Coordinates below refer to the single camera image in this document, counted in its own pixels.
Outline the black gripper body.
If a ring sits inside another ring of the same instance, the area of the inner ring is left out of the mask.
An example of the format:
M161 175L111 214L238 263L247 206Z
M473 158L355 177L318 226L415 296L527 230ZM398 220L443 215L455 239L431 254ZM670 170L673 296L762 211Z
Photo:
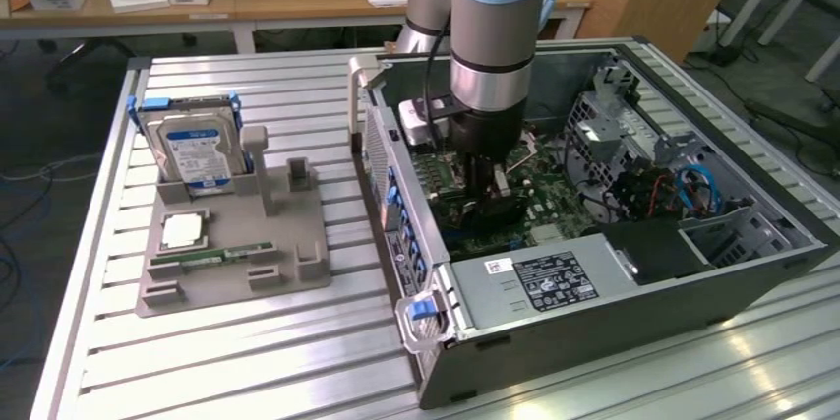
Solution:
M469 109L451 117L451 136L455 149L465 154L503 162L521 142L526 104L498 111Z

